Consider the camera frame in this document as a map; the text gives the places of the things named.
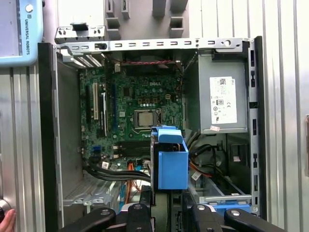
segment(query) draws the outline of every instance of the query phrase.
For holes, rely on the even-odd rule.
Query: processor socket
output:
[[[136,110],[134,111],[135,129],[150,129],[156,126],[158,117],[156,110]]]

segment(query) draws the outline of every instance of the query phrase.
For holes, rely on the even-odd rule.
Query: human hand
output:
[[[4,220],[0,223],[0,232],[14,232],[14,224],[16,219],[16,212],[14,209],[9,210]]]

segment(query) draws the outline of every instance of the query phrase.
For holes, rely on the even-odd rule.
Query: green motherboard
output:
[[[82,153],[106,162],[150,155],[150,128],[183,129],[181,74],[129,76],[80,70]]]

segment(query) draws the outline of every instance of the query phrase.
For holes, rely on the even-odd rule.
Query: sticker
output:
[[[202,173],[199,173],[199,172],[195,172],[193,175],[192,175],[192,179],[194,179],[195,181],[197,181],[197,179],[199,179],[199,177],[202,175]]]
[[[236,83],[231,76],[211,77],[211,123],[237,123]]]
[[[211,131],[220,131],[220,127],[211,126]]]
[[[233,157],[233,161],[234,161],[234,162],[240,162],[239,156],[234,156],[234,157]]]
[[[108,169],[108,165],[110,165],[110,163],[108,163],[108,162],[102,162],[102,168],[103,168],[103,169]]]
[[[117,168],[118,168],[118,166],[117,166],[116,164],[112,164],[111,167],[110,167],[110,169],[111,169],[112,171],[116,171]]]

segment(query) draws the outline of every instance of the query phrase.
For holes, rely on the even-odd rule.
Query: screw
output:
[[[232,210],[231,211],[231,214],[234,215],[234,216],[239,216],[240,215],[240,212],[236,211],[236,210]]]
[[[203,206],[203,205],[198,205],[197,208],[198,208],[199,210],[204,210],[204,209],[205,209],[205,206]]]
[[[137,204],[137,205],[134,206],[134,209],[141,209],[141,208],[142,208],[142,206],[140,204]]]
[[[108,209],[104,209],[104,210],[102,210],[101,215],[106,216],[106,215],[108,215],[108,214],[110,214],[110,212],[108,212]]]
[[[27,11],[28,13],[31,13],[31,12],[33,11],[33,6],[32,6],[31,4],[28,4],[28,5],[26,6],[26,11]]]

